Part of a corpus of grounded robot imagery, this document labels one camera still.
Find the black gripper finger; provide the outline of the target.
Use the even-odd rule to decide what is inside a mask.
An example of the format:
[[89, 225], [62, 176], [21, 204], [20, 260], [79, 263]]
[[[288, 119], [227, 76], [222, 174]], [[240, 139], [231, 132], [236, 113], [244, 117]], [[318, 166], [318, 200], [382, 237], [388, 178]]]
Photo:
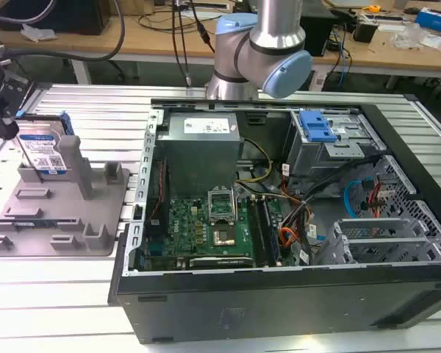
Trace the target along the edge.
[[18, 134], [18, 125], [6, 111], [0, 108], [0, 138], [12, 140]]

